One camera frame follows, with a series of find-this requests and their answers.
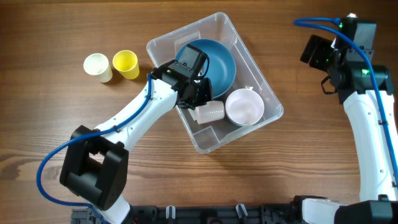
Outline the dark blue bowl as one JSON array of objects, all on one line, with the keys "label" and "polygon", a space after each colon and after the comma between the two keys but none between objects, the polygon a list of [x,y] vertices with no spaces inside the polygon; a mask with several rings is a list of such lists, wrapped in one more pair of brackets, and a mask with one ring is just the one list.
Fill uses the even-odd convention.
[{"label": "dark blue bowl", "polygon": [[[206,77],[211,80],[213,89],[213,98],[224,94],[233,84],[236,76],[236,64],[229,50],[221,43],[210,39],[198,39],[189,42],[193,46],[204,51],[210,58],[210,67]],[[177,89],[174,85],[177,83],[177,76],[172,73],[172,64],[179,59],[185,46],[178,52],[176,58],[166,63],[166,74],[172,79],[172,89]]]}]

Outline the pink cup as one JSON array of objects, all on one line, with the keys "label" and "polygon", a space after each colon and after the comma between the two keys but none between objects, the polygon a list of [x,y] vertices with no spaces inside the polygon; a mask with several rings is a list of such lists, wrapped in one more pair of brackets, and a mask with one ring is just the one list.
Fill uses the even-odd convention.
[{"label": "pink cup", "polygon": [[195,116],[198,124],[223,119],[225,116],[224,103],[222,101],[208,101],[205,105],[195,108]]}]

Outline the pink bowl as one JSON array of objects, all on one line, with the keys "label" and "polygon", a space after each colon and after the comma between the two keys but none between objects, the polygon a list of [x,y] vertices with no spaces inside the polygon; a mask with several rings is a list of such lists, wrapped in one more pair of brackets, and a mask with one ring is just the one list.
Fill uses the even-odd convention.
[{"label": "pink bowl", "polygon": [[224,108],[229,120],[238,126],[256,124],[265,111],[261,96],[247,88],[241,88],[229,94]]}]

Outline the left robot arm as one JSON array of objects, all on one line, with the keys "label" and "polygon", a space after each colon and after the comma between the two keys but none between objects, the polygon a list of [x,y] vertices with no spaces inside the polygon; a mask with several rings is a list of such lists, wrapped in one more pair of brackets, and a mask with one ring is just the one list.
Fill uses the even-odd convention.
[{"label": "left robot arm", "polygon": [[124,223],[131,206],[122,196],[129,153],[143,134],[178,106],[194,109],[213,99],[209,56],[188,44],[177,60],[147,75],[144,89],[113,118],[95,129],[80,126],[71,136],[60,183],[98,211],[102,223]]}]

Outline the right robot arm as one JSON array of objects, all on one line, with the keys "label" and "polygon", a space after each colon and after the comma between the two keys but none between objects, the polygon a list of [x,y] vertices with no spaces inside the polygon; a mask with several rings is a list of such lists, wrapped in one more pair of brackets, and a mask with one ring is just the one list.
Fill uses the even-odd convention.
[{"label": "right robot arm", "polygon": [[[359,202],[343,205],[325,198],[301,197],[301,219],[306,223],[397,223],[397,160],[394,87],[388,69],[373,66],[379,93],[370,72],[354,48],[334,49],[330,40],[312,35],[301,61],[327,72],[350,121],[360,169]],[[377,95],[385,117],[381,116]]]}]

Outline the clear plastic storage container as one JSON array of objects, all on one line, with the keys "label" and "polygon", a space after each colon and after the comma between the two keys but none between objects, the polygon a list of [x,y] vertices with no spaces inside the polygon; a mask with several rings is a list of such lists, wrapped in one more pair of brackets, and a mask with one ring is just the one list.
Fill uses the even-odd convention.
[{"label": "clear plastic storage container", "polygon": [[284,113],[284,108],[272,88],[264,78],[249,50],[245,46],[229,17],[223,12],[216,12],[177,30],[154,38],[147,43],[146,49],[158,67],[172,59],[189,42],[198,39],[210,39],[221,43],[233,56],[236,64],[236,76],[230,88],[216,100],[226,101],[233,91],[248,88],[258,93],[265,106],[262,118],[254,125],[238,126],[228,118],[207,124],[198,124],[192,120],[188,110],[178,108],[195,150],[208,154],[225,144],[253,132],[273,121]]}]

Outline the white paper label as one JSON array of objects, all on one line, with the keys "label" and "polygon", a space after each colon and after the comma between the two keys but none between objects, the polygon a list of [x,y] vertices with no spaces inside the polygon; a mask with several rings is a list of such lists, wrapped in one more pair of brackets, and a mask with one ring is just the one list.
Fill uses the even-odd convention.
[{"label": "white paper label", "polygon": [[190,116],[192,117],[192,120],[196,121],[197,116],[195,110],[188,109],[188,112],[190,113]]}]

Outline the yellow cup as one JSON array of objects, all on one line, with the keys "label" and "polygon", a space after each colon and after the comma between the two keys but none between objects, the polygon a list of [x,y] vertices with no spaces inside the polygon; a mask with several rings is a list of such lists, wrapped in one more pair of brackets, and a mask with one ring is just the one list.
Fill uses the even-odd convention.
[{"label": "yellow cup", "polygon": [[126,79],[133,80],[139,76],[137,55],[130,50],[122,50],[113,57],[113,67]]}]

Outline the cream cup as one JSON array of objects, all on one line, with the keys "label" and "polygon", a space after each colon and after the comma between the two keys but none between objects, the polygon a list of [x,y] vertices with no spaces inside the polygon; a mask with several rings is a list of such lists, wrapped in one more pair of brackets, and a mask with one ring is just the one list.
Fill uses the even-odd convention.
[{"label": "cream cup", "polygon": [[113,77],[108,58],[101,53],[87,56],[83,62],[83,69],[101,83],[109,82]]}]

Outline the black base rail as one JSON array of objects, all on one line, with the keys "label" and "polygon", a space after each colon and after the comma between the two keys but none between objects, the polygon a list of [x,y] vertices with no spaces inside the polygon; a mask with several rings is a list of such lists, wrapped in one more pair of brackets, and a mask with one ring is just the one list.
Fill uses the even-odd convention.
[{"label": "black base rail", "polygon": [[229,207],[133,206],[124,223],[303,223],[293,204],[265,204]]}]

